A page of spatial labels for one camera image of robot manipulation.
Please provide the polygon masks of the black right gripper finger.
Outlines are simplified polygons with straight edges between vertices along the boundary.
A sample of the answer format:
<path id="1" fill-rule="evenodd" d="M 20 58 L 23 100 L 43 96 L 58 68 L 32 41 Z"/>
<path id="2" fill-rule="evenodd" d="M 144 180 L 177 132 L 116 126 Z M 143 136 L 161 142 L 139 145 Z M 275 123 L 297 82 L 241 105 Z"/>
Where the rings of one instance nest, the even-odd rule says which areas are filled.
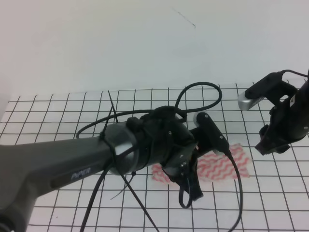
<path id="1" fill-rule="evenodd" d="M 266 155 L 270 154 L 272 152 L 272 146 L 270 144 L 264 144 L 262 142 L 259 142 L 256 146 L 255 149 L 261 154 L 261 155 Z"/>
<path id="2" fill-rule="evenodd" d="M 282 153 L 286 152 L 289 148 L 290 148 L 289 145 L 278 146 L 278 147 L 274 148 L 273 153 L 282 154 Z"/>

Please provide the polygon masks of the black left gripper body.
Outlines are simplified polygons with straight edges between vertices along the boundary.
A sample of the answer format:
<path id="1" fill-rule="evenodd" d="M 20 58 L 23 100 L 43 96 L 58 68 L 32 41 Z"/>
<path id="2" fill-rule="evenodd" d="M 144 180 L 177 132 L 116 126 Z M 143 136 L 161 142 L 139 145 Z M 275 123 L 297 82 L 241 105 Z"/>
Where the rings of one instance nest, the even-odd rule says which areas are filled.
<path id="1" fill-rule="evenodd" d="M 197 183 L 197 140 L 184 125 L 186 119 L 186 112 L 174 106 L 135 118 L 135 169 L 159 163 L 172 182 Z"/>

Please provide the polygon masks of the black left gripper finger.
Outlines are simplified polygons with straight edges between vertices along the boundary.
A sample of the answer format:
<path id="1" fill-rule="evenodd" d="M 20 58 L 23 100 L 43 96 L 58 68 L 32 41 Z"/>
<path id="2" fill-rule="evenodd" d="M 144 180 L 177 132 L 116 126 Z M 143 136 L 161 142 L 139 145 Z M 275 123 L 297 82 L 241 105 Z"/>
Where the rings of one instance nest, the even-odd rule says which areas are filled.
<path id="1" fill-rule="evenodd" d="M 192 201 L 197 201 L 203 197 L 203 192 L 201 190 L 197 175 L 190 174 L 187 177 L 185 191 L 189 194 Z"/>

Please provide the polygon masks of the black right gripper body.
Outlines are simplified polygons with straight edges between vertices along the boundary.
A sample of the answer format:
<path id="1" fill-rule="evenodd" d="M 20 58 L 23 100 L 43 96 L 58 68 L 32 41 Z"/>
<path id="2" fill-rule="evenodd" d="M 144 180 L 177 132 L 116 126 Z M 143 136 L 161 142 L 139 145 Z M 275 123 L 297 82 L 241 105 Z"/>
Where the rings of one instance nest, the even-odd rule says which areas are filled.
<path id="1" fill-rule="evenodd" d="M 270 123 L 259 131 L 260 142 L 274 148 L 298 142 L 307 135 L 307 110 L 275 108 L 270 111 Z"/>

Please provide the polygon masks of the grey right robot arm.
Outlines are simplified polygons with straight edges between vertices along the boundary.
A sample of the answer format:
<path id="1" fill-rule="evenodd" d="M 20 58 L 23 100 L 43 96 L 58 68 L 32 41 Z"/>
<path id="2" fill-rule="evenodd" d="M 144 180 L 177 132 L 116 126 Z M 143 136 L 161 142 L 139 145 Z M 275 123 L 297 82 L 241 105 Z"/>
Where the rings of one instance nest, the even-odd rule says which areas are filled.
<path id="1" fill-rule="evenodd" d="M 292 70 L 273 72 L 251 90 L 253 96 L 264 97 L 274 105 L 270 123 L 259 131 L 260 142 L 255 146 L 262 155 L 281 154 L 309 132 L 309 82 L 297 89 L 282 80 L 285 73 L 309 77 Z"/>

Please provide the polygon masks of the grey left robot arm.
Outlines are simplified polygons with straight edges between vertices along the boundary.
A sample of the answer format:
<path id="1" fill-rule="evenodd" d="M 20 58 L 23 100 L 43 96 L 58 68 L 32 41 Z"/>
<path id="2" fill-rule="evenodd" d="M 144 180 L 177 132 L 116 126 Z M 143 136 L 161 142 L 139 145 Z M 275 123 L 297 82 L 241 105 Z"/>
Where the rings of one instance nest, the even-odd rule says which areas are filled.
<path id="1" fill-rule="evenodd" d="M 0 147 L 0 229 L 24 232 L 42 195 L 98 172 L 125 175 L 159 163 L 168 178 L 202 197 L 197 140 L 186 113 L 159 107 L 140 118 L 111 124 L 97 137 Z"/>

